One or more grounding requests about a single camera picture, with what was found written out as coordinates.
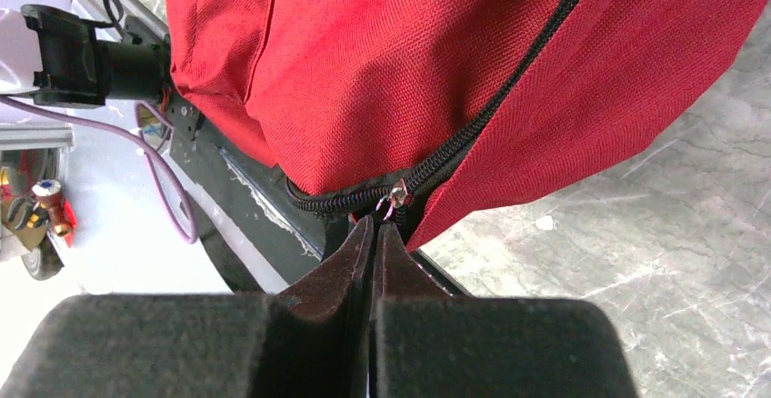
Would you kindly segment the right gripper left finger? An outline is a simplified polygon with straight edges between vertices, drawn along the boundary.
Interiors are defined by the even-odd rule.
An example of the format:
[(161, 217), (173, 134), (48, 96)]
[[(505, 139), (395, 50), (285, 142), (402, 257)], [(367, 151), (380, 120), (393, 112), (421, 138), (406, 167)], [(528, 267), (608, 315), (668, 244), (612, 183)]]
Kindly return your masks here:
[(276, 295), (80, 295), (59, 303), (4, 397), (364, 397), (375, 222)]

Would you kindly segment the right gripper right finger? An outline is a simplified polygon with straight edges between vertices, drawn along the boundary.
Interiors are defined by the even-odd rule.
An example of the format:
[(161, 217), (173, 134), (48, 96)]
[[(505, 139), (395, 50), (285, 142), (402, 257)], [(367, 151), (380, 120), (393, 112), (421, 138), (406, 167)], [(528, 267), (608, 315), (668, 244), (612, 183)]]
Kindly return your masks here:
[(616, 328), (595, 304), (452, 297), (378, 233), (370, 332), (374, 397), (634, 397)]

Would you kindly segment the red backpack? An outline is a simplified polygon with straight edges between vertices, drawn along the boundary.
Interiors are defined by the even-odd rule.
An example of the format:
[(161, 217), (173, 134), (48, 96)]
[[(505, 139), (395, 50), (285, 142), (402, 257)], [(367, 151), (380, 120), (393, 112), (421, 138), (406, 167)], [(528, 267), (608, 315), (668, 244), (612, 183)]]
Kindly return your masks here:
[(171, 76), (314, 214), (408, 246), (644, 151), (769, 0), (166, 0)]

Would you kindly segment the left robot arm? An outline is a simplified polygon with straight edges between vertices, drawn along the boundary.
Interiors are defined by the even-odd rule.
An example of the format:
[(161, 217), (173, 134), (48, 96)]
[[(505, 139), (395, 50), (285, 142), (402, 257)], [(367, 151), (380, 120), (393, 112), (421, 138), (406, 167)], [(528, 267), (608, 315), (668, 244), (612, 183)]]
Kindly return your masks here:
[(40, 106), (96, 108), (109, 100), (159, 101), (169, 91), (164, 44), (48, 5), (1, 11), (1, 93)]

